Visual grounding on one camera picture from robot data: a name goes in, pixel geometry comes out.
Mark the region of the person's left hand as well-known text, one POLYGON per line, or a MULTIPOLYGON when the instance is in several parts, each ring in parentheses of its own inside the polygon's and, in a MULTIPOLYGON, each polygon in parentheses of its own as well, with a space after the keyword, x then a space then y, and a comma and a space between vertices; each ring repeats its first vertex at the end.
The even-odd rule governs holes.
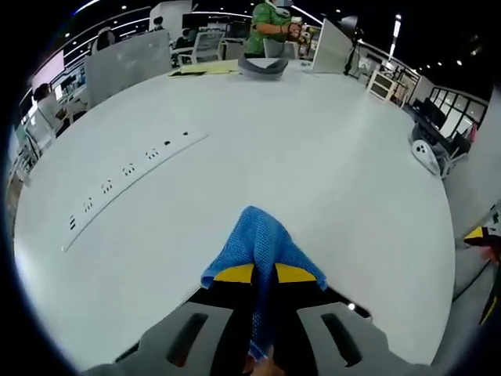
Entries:
POLYGON ((248 355, 243 368, 243 375, 252 376, 285 376, 285 372, 280 369, 273 360, 272 354, 256 360, 248 355))

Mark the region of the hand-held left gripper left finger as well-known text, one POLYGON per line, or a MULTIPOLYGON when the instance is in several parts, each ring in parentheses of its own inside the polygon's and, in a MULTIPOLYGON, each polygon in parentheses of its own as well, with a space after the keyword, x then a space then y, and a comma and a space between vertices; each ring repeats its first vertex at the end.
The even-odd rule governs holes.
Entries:
POLYGON ((234 266, 199 287, 113 363, 87 375, 241 375, 257 298, 255 267, 234 266))

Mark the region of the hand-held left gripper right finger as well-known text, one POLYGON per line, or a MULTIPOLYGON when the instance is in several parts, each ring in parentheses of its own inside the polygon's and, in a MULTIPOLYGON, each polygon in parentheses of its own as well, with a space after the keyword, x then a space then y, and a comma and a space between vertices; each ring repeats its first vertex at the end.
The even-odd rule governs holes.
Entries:
MULTIPOLYGON (((299 309, 341 303, 347 308, 353 303, 327 286, 320 287, 312 272, 284 263, 274 265, 272 297, 274 303, 273 360, 284 375, 319 375, 314 352, 306 330, 297 314, 299 309)), ((363 319, 372 319, 369 311, 355 305, 348 310, 363 319)), ((344 366, 350 368, 362 360, 348 329, 332 314, 321 314, 321 323, 328 330, 336 349, 340 351, 344 366)))

